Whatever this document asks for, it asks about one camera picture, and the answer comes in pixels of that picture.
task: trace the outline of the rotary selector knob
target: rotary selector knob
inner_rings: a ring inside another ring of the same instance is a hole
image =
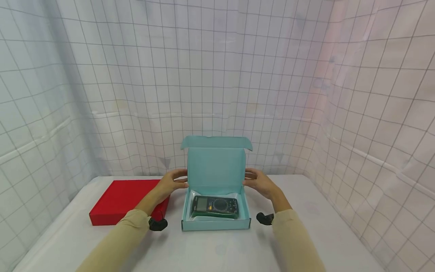
[[[215,210],[223,212],[223,211],[227,210],[228,203],[225,200],[223,200],[223,199],[216,199],[213,202],[213,207],[214,207]]]

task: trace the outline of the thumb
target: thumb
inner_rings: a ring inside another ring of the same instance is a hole
[[[187,183],[174,182],[174,190],[184,189],[187,187],[189,187],[189,184],[187,184]]]
[[[245,179],[244,181],[242,181],[242,184],[251,188],[255,189],[255,186],[257,185],[257,180],[255,179]]]

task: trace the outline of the light blue box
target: light blue box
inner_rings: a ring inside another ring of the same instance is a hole
[[[242,185],[245,174],[246,155],[244,148],[252,151],[246,137],[187,136],[181,149],[189,148],[187,154],[187,180],[189,188],[184,199],[181,230],[248,229],[251,226],[246,195]],[[190,216],[188,201],[191,190],[201,195],[240,194],[239,219],[213,218],[205,221],[186,221]]]

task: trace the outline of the green multimeter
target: green multimeter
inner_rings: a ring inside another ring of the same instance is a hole
[[[192,217],[213,216],[237,219],[239,205],[235,198],[220,198],[197,195],[193,198]]]

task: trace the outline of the red box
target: red box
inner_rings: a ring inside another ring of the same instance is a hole
[[[113,181],[89,213],[92,225],[116,225],[159,181],[159,179]],[[156,221],[162,220],[168,203],[169,197],[156,206],[151,217]]]

